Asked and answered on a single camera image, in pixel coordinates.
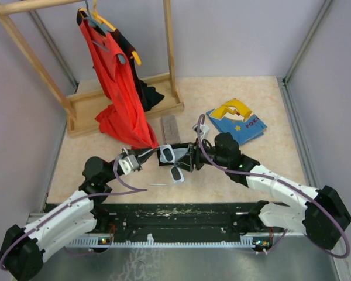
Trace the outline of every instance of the marble surface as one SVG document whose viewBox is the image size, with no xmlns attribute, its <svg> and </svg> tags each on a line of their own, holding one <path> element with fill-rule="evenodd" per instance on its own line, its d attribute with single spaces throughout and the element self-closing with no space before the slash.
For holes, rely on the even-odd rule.
<svg viewBox="0 0 351 281">
<path fill-rule="evenodd" d="M 182 142 L 194 141 L 196 134 L 191 130 L 201 113 L 232 98 L 244 102 L 268 126 L 264 136 L 241 147 L 241 151 L 257 159 L 261 164 L 293 181 L 305 183 L 297 149 L 283 105 L 275 76 L 265 77 L 198 77 L 178 78 L 178 89 L 184 99 L 185 111 L 177 116 L 178 130 Z M 208 139 L 213 142 L 218 131 L 206 118 L 211 127 Z M 160 120 L 150 121 L 159 143 L 163 143 Z M 108 135 L 95 133 L 71 139 L 67 135 L 61 148 L 56 170 L 47 198 L 48 203 L 66 200 L 83 182 L 82 171 L 85 161 L 99 156 L 113 160 L 125 145 Z M 126 196 L 111 196 L 106 203 L 210 203 L 275 201 L 268 194 L 250 190 L 232 182 L 223 172 L 205 165 L 200 171 L 184 172 L 185 182 L 174 185 L 169 167 L 158 167 L 152 156 L 140 172 L 123 176 L 128 184 L 148 188 L 147 192 Z M 168 186 L 150 186 L 164 183 Z M 109 185 L 114 191 L 125 191 L 117 181 Z"/>
</svg>

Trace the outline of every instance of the red cloth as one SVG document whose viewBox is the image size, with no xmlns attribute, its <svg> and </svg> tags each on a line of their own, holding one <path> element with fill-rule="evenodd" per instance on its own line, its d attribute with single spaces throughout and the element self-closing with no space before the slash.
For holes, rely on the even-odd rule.
<svg viewBox="0 0 351 281">
<path fill-rule="evenodd" d="M 110 33 L 103 37 L 88 25 L 87 20 L 83 20 L 80 29 L 87 41 L 101 87 L 113 102 L 96 117 L 100 131 L 135 148 L 158 147 L 136 92 L 128 58 Z M 124 56 L 125 64 L 120 63 L 118 54 Z"/>
</svg>

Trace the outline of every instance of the gray metal floor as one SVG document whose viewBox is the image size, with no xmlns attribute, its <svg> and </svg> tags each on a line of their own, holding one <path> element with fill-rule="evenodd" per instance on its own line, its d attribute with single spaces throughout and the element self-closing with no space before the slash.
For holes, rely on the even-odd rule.
<svg viewBox="0 0 351 281">
<path fill-rule="evenodd" d="M 332 259 L 305 237 L 286 237 L 268 256 L 242 251 L 136 248 L 77 257 L 60 250 L 34 280 L 339 280 Z"/>
</svg>

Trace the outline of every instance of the clothes hanger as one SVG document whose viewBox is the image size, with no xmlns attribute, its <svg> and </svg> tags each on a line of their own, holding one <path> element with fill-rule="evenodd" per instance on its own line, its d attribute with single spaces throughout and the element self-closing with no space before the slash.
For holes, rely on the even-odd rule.
<svg viewBox="0 0 351 281">
<path fill-rule="evenodd" d="M 88 20 L 88 24 L 91 26 L 91 27 L 98 27 L 101 29 L 101 31 L 104 33 L 104 34 L 107 34 L 108 33 L 108 29 L 101 23 L 99 23 L 92 15 L 91 15 L 91 12 L 90 10 L 88 9 L 88 1 L 87 0 L 84 0 L 84 2 L 86 3 L 86 8 L 82 8 L 82 9 L 79 9 L 78 11 L 86 11 L 87 12 L 87 15 L 84 19 Z M 92 41 L 93 44 L 97 45 L 98 47 L 100 47 L 101 49 L 105 50 L 106 52 L 109 52 L 109 50 L 104 47 L 104 46 L 101 46 L 98 42 L 96 41 Z M 125 60 L 125 57 L 124 55 L 122 54 L 118 54 L 118 60 L 121 64 L 125 64 L 126 63 L 126 60 Z"/>
<path fill-rule="evenodd" d="M 88 1 L 87 0 L 84 0 L 84 2 L 86 3 L 86 8 L 85 9 L 80 9 L 79 11 L 81 10 L 84 10 L 87 12 L 87 17 L 85 17 L 86 20 L 88 20 L 89 22 L 89 25 L 92 26 L 92 27 L 99 27 L 105 34 L 108 33 L 108 30 L 107 28 L 105 28 L 105 26 L 103 26 L 101 23 L 99 23 L 93 16 L 91 16 L 91 12 L 90 10 L 88 9 Z"/>
<path fill-rule="evenodd" d="M 86 9 L 82 8 L 82 9 L 79 9 L 79 11 L 82 11 L 82 12 L 87 12 L 87 14 L 89 14 L 89 16 L 92 16 L 94 18 L 95 21 L 99 22 L 100 25 L 101 24 L 105 24 L 107 25 L 107 27 L 109 27 L 112 31 L 116 31 L 117 28 L 115 28 L 110 22 L 108 22 L 105 18 L 103 18 L 102 16 L 99 15 L 98 13 L 98 10 L 96 8 L 97 6 L 97 0 L 94 0 L 94 10 L 93 11 L 89 11 L 88 10 L 88 4 L 87 4 L 87 0 L 85 0 L 86 2 Z M 135 60 L 135 62 L 137 63 L 137 65 L 141 65 L 142 64 L 142 61 L 137 53 L 137 51 L 133 51 L 132 52 L 132 56 Z"/>
</svg>

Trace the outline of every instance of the black garment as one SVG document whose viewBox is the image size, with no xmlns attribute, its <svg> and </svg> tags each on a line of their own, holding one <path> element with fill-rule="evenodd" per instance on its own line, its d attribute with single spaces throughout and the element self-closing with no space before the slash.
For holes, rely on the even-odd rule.
<svg viewBox="0 0 351 281">
<path fill-rule="evenodd" d="M 114 32 L 111 32 L 111 35 L 121 50 L 124 52 L 126 57 L 129 59 L 131 72 L 134 78 L 135 89 L 138 93 L 144 111 L 150 111 L 153 106 L 163 100 L 164 96 L 156 92 L 155 87 L 149 87 L 142 80 L 139 80 L 135 71 L 134 58 L 132 57 L 132 52 L 135 51 L 135 48 L 126 40 L 126 38 L 120 33 L 118 29 L 116 29 Z"/>
</svg>

